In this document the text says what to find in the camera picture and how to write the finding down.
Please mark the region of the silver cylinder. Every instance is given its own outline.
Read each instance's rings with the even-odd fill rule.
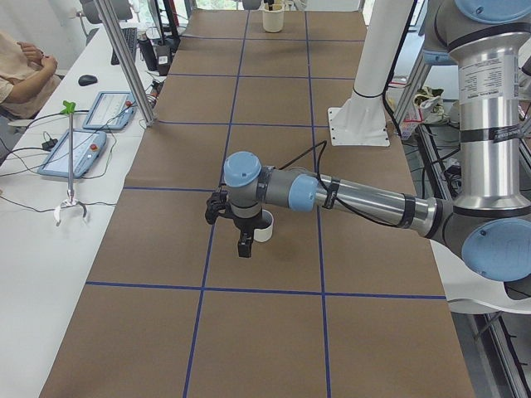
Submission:
[[[151,105],[146,99],[144,87],[136,66],[133,62],[133,57],[127,49],[124,35],[119,26],[118,17],[114,11],[114,7],[110,0],[94,0],[94,5],[100,14],[100,19],[105,26],[107,36],[109,36],[110,44],[112,45],[116,55],[118,56],[119,64],[124,72],[125,79],[129,84],[129,88],[133,92],[136,104],[140,108],[147,126],[151,126],[155,120]]]
[[[331,182],[329,176],[321,176],[321,179],[327,186]],[[318,206],[323,205],[326,196],[326,190],[319,185],[315,194],[315,203]],[[406,200],[401,193],[344,180],[341,180],[339,184],[337,198],[369,218],[394,226],[401,221],[406,207]],[[351,212],[339,201],[334,203],[333,209]],[[427,235],[435,220],[435,214],[436,200],[434,198],[427,200],[415,198],[415,214],[409,229],[417,231],[421,236]]]
[[[450,52],[459,65],[463,187],[457,208],[473,211],[522,209],[519,193],[518,53],[527,32],[485,37]]]

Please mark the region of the blue joint cap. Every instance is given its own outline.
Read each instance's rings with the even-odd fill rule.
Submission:
[[[233,188],[244,187],[258,177],[261,169],[260,159],[254,153],[233,153],[223,165],[225,183]]]
[[[531,13],[529,0],[455,0],[455,5],[473,21],[489,23],[510,23]]]
[[[300,174],[293,181],[288,195],[290,209],[295,211],[311,211],[314,208],[317,179]]]
[[[531,274],[531,222],[505,218],[488,222],[466,238],[461,257],[487,279],[509,282]]]
[[[455,61],[450,58],[447,52],[422,50],[422,57],[428,65],[455,65]]]

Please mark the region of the table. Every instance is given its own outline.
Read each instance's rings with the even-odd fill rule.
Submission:
[[[111,52],[105,29],[101,28],[39,116],[59,112],[64,108],[63,100],[75,101],[77,109],[89,109],[99,91],[129,90],[120,66],[110,64]],[[147,87],[152,77],[145,73],[139,54],[136,60]],[[96,75],[99,82],[78,86],[77,79],[84,74]],[[81,126],[84,117],[75,116],[76,127]],[[116,203],[144,133],[141,119],[137,111],[126,129],[115,133],[117,144],[103,177],[76,181],[78,199]],[[24,133],[17,148],[40,147],[43,131],[59,138],[67,127],[65,117],[43,119]],[[109,136],[89,176],[103,173],[113,142]],[[45,158],[39,151],[17,154],[29,167]],[[23,168],[11,156],[0,167],[0,175]],[[30,172],[0,177],[4,197],[37,209],[59,205],[66,198],[66,187],[66,179]],[[82,220],[80,209],[65,210],[61,212],[61,226],[56,227],[50,212],[38,214],[0,200],[0,396],[39,395],[113,210],[112,206],[90,206],[87,222]]]
[[[42,398],[474,395],[427,240],[268,207],[249,260],[203,220],[228,153],[279,165],[329,136],[364,36],[356,12],[288,12],[272,35],[259,12],[195,11]],[[390,140],[322,170],[411,193]]]

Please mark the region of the white wall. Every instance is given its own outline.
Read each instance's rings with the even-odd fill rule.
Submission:
[[[79,18],[68,18],[73,7],[81,9],[79,0],[2,0],[0,28],[36,44],[59,61],[60,69],[69,69],[85,48]]]

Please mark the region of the paper cup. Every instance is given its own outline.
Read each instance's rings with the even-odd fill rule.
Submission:
[[[255,241],[257,242],[267,242],[273,236],[273,215],[262,209],[262,218],[269,223],[269,226],[263,230],[255,230]]]
[[[266,32],[280,32],[284,27],[284,6],[282,4],[273,4],[273,11],[263,9],[262,22]]]

